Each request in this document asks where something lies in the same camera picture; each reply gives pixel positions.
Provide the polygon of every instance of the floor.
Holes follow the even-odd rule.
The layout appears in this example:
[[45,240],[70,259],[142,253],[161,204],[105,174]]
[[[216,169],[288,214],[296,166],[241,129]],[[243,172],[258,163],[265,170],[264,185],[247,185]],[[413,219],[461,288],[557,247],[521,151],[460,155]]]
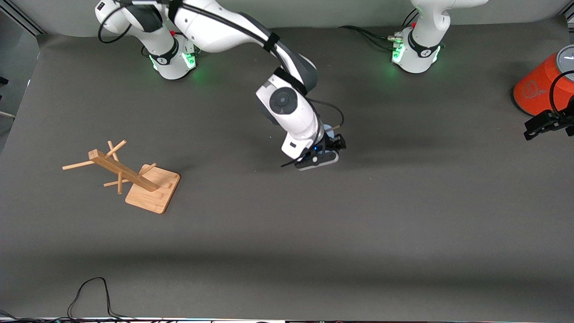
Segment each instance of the floor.
[[[0,13],[0,76],[9,80],[7,85],[0,87],[1,111],[17,114],[37,57],[36,38]],[[0,152],[11,126],[11,119],[0,118]]]

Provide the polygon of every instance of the orange cylinder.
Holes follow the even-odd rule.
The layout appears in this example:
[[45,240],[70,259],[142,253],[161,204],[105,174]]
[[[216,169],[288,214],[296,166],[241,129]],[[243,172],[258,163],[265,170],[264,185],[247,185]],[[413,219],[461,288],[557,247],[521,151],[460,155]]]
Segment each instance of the orange cylinder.
[[[544,110],[551,110],[550,85],[562,72],[557,63],[558,53],[550,55],[534,71],[523,78],[513,90],[514,102],[524,113],[536,116]],[[564,76],[554,89],[554,102],[558,110],[566,108],[570,97],[574,95],[574,82]]]

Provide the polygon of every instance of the cable connector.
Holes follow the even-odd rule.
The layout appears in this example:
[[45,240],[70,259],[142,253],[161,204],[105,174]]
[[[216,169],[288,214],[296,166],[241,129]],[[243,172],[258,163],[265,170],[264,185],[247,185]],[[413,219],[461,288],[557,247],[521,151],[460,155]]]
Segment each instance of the cable connector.
[[387,36],[387,41],[391,43],[402,44],[402,36]]

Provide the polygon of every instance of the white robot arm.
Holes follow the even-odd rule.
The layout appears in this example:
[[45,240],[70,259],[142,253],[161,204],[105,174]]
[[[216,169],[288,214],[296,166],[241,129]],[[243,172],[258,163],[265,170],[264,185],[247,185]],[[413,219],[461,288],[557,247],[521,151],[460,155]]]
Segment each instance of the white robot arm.
[[[96,15],[98,15],[98,7],[101,3],[105,3],[105,6],[109,2],[118,6],[114,0],[100,1],[96,7]],[[344,139],[341,135],[334,136],[333,131],[329,129],[325,131],[325,126],[319,119],[315,108],[305,97],[307,92],[317,84],[316,68],[307,58],[285,46],[276,34],[246,14],[226,10],[215,0],[173,2],[133,0],[121,3],[127,6],[120,9],[125,16],[129,14],[133,16],[133,10],[126,12],[127,9],[143,6],[150,10],[149,14],[154,13],[156,17],[162,18],[168,17],[183,32],[187,40],[205,52],[222,52],[245,43],[256,43],[262,46],[281,62],[281,68],[275,70],[267,82],[257,90],[256,95],[261,101],[265,116],[287,131],[281,149],[292,159],[292,162],[288,164],[293,163],[299,170],[307,170],[336,163],[339,160],[339,150],[346,147]],[[114,33],[120,33],[122,29],[125,30],[131,24],[142,31],[140,28],[142,22],[139,19],[138,22],[139,24],[135,24],[131,20],[126,26],[121,25],[114,29],[106,24],[104,27]],[[146,33],[146,37],[151,38],[149,32],[146,31]],[[155,50],[157,54],[168,53],[168,57],[178,56],[173,46],[170,47],[171,51],[166,51],[167,44],[162,47],[162,50],[156,49],[155,46],[148,47],[137,32],[133,35],[138,37],[150,52]],[[191,50],[193,50],[193,44],[188,46]]]
[[392,62],[410,73],[422,73],[436,61],[440,41],[451,26],[447,10],[484,5],[488,0],[410,0],[418,10],[416,27],[395,33],[403,39]]

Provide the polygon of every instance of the black velcro strap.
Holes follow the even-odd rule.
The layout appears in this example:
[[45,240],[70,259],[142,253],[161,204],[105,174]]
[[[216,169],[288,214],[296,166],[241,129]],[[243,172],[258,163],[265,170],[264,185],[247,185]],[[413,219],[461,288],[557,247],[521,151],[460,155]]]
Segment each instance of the black velcro strap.
[[284,69],[281,67],[277,67],[277,69],[273,72],[274,75],[277,75],[281,79],[285,80],[287,83],[291,84],[294,88],[296,88],[303,96],[307,95],[307,88],[303,83],[299,82],[298,79],[294,78],[293,75],[285,72]]
[[273,49],[273,46],[275,46],[275,44],[279,41],[279,35],[276,33],[271,33],[271,35],[269,35],[269,38],[267,39],[267,41],[265,42],[265,44],[263,45],[263,49],[269,53],[271,52],[271,49]]
[[177,9],[181,7],[183,0],[172,0],[169,3],[168,17],[171,21],[175,21]]

